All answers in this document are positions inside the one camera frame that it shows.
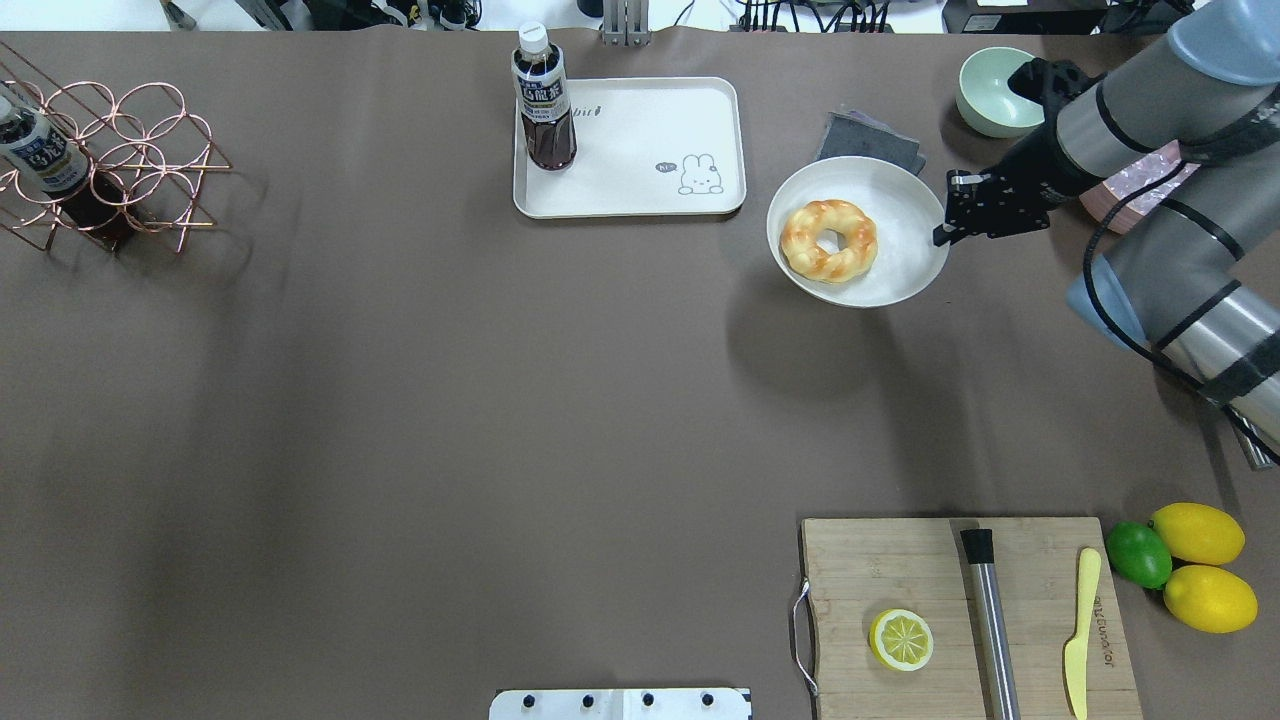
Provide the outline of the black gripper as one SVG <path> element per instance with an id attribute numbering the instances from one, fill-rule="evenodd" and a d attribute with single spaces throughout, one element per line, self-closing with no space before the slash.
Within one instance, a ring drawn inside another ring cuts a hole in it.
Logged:
<path id="1" fill-rule="evenodd" d="M 995 165 L 948 172 L 943 223 L 932 234 L 936 247 L 974 234 L 998 238 L 1043 229 L 1051 210 L 1082 195 L 1082 169 L 1056 135 L 1059 113 L 1082 95 L 1082 69 L 1071 61 L 1034 58 L 1007 85 L 1038 102 L 1044 122 Z"/>

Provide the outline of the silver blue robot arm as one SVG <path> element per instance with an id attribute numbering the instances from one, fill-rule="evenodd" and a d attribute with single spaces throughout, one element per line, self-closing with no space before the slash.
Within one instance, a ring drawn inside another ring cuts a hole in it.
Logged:
<path id="1" fill-rule="evenodd" d="M 983 170 L 951 170 L 933 242 L 1043 229 L 1050 213 L 1175 143 L 1190 173 L 1108 251 L 1085 246 L 1076 313 L 1277 459 L 1277 309 L 1231 268 L 1277 229 L 1277 4 L 1211 1 L 1091 78 L 1039 58 L 1007 78 L 1044 122 Z"/>

